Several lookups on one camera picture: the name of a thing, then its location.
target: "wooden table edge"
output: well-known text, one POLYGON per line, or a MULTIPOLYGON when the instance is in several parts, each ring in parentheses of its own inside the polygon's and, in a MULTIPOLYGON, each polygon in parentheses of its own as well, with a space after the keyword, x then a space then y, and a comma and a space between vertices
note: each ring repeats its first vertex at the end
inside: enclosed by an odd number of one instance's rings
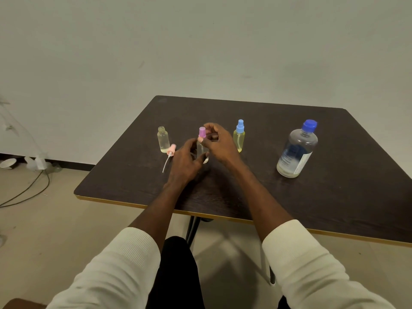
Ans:
MULTIPOLYGON (((87 197, 87 196, 81 196, 81 195, 76 195, 76 194, 75 196, 82 201, 94 201, 98 203, 114 204, 114 205, 121 205, 121 206, 128 206, 128 207, 135 207, 135 208, 142 208, 142 209, 145 209, 147 207, 147 205, 126 203, 122 201, 111 201, 109 199, 103 199, 103 198, 87 197)), ((221 220, 229 220, 229 221, 238 222, 238 223, 253 224, 253 221, 246 220, 246 219, 230 218, 230 217, 218 216, 218 215, 209 215, 205 213, 195 213, 191 211, 182 211, 182 210, 177 210, 177 209, 173 210, 173 213, 179 213, 182 215, 189 215, 189 216, 197 216, 201 218, 221 219, 221 220)), ((395 246, 404 246, 404 247, 412 248, 412 243, 407 243, 407 242, 378 239, 375 237, 360 236, 360 235, 338 233, 338 232, 331 232, 331 231, 323 231, 323 230, 316 230, 316 229, 307 229, 307 230, 313 234, 328 235, 328 236, 342 237, 345 239, 353 239, 353 240, 358 240, 358 241, 366 241, 366 242, 388 244, 388 245, 395 245, 395 246)))

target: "pink spray cap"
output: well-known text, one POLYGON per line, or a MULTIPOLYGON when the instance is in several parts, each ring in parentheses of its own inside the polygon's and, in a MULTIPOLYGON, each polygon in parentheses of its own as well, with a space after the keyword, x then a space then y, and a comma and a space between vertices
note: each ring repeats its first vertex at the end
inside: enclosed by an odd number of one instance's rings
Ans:
POLYGON ((200 127, 199 128, 199 137, 201 137, 201 138, 206 137, 206 128, 205 127, 200 127))
POLYGON ((167 155, 170 154, 170 156, 173 156, 175 154, 175 149, 176 149, 176 144, 172 144, 167 150, 167 155))

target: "white wall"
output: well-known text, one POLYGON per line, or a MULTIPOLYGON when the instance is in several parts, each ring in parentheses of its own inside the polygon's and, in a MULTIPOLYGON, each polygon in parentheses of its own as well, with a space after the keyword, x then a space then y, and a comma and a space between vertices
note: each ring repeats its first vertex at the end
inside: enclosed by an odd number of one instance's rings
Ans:
POLYGON ((0 0, 0 111, 26 128, 1 130, 0 152, 95 164, 163 94, 346 108, 412 176, 411 8, 0 0))

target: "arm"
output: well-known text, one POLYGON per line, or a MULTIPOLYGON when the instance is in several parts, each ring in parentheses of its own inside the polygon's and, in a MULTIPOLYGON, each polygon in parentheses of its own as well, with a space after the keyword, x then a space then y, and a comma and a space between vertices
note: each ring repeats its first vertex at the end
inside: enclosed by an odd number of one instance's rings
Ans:
POLYGON ((293 220, 243 163, 229 132, 217 124, 205 127, 218 141, 198 140, 232 172, 242 188, 263 250, 291 308, 393 308, 382 297, 350 281, 343 265, 293 220))
POLYGON ((196 139, 177 150, 160 195, 57 294, 48 308, 145 308, 176 201, 206 155, 192 160, 196 139))

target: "beige tiled floor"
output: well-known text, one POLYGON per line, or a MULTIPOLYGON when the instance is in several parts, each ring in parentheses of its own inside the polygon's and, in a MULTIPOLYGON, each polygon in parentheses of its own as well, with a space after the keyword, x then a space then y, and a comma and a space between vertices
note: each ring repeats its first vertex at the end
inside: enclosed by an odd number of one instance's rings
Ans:
MULTIPOLYGON (((52 174, 43 194, 0 209, 0 234, 5 239, 0 248, 0 308, 14 297, 50 302, 142 211, 77 200, 73 190, 86 174, 64 169, 52 174)), ((1 171, 0 202, 22 191, 35 176, 23 166, 1 171)), ((40 191, 46 182, 42 177, 28 194, 40 191)), ((168 236, 184 236, 188 222, 188 216, 173 215, 168 236)), ((411 248, 316 238, 343 263, 353 280, 398 309, 410 307, 411 248)), ((269 266, 253 226, 202 222, 192 250, 207 308, 276 307, 280 287, 267 283, 269 266)))

